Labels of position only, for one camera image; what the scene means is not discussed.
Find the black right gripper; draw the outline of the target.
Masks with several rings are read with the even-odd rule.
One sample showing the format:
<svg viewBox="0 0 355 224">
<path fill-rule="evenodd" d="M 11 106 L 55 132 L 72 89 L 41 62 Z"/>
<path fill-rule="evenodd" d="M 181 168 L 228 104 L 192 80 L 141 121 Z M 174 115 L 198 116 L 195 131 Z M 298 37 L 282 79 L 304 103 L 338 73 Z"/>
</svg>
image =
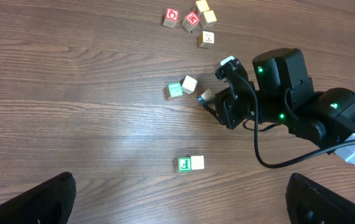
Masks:
<svg viewBox="0 0 355 224">
<path fill-rule="evenodd" d="M 239 59 L 227 61 L 214 74 L 228 87 L 215 96 L 198 96 L 200 105 L 228 129 L 236 128 L 245 120 L 255 121 L 258 118 L 256 90 Z"/>
</svg>

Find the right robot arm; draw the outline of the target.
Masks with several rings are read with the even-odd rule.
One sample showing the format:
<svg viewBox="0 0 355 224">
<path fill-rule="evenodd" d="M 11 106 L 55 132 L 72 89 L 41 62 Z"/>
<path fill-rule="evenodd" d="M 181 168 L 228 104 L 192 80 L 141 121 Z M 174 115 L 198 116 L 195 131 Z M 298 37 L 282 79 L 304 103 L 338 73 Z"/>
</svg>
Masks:
<svg viewBox="0 0 355 224">
<path fill-rule="evenodd" d="M 249 81 L 238 59 L 224 59 L 215 75 L 229 86 L 218 93 L 202 93 L 197 100 L 204 109 L 228 129 L 252 120 L 255 144 L 259 125 L 268 123 L 267 129 L 284 125 L 290 134 L 318 146 L 278 164 L 264 162 L 255 146 L 264 167 L 287 167 L 324 153 L 355 165 L 355 92 L 347 88 L 315 91 L 299 49 L 274 49 L 254 57 L 252 64 L 256 82 Z"/>
</svg>

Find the green letter F block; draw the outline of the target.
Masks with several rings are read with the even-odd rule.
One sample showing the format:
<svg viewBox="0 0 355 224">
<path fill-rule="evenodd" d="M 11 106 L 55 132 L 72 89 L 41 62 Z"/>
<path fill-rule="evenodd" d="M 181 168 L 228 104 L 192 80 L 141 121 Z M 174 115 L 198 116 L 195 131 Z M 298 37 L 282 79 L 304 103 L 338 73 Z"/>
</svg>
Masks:
<svg viewBox="0 0 355 224">
<path fill-rule="evenodd" d="M 191 172 L 191 157 L 180 157 L 176 160 L 176 169 L 179 173 Z"/>
</svg>

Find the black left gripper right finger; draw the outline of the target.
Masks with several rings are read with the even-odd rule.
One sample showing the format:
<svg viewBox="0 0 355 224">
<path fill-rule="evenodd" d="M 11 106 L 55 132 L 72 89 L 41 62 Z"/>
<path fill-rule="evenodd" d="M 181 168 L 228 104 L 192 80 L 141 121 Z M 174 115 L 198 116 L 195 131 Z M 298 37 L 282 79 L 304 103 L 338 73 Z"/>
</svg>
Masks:
<svg viewBox="0 0 355 224">
<path fill-rule="evenodd" d="M 355 203 L 299 173 L 290 176 L 285 199 L 291 223 L 355 223 Z"/>
</svg>

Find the red Y wooden block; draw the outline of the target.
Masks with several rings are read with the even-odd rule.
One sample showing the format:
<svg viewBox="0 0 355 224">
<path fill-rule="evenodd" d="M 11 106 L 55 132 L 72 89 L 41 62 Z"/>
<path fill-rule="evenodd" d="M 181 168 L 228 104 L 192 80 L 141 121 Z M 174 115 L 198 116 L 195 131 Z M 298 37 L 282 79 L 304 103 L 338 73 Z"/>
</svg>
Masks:
<svg viewBox="0 0 355 224">
<path fill-rule="evenodd" d="M 209 101 L 212 100 L 214 98 L 214 93 L 213 91 L 209 88 L 206 91 L 204 91 L 201 95 L 200 95 L 200 100 L 201 101 Z"/>
</svg>

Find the plain E pretzel block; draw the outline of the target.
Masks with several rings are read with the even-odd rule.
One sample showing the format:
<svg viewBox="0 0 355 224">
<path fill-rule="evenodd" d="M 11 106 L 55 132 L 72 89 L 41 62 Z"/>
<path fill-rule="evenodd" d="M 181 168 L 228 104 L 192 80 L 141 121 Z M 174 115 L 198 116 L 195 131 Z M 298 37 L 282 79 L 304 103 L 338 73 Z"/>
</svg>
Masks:
<svg viewBox="0 0 355 224">
<path fill-rule="evenodd" d="M 190 161 L 192 170 L 202 170 L 205 168 L 204 156 L 191 156 Z"/>
</svg>

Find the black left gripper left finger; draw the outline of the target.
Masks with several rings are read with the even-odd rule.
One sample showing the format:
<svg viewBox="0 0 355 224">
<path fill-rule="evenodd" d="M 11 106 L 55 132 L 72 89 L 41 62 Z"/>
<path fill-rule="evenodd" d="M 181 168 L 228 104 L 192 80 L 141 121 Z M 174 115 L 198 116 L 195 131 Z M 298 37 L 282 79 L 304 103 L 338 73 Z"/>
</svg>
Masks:
<svg viewBox="0 0 355 224">
<path fill-rule="evenodd" d="M 76 182 L 62 172 L 0 204 L 0 223 L 66 224 L 76 198 Z"/>
</svg>

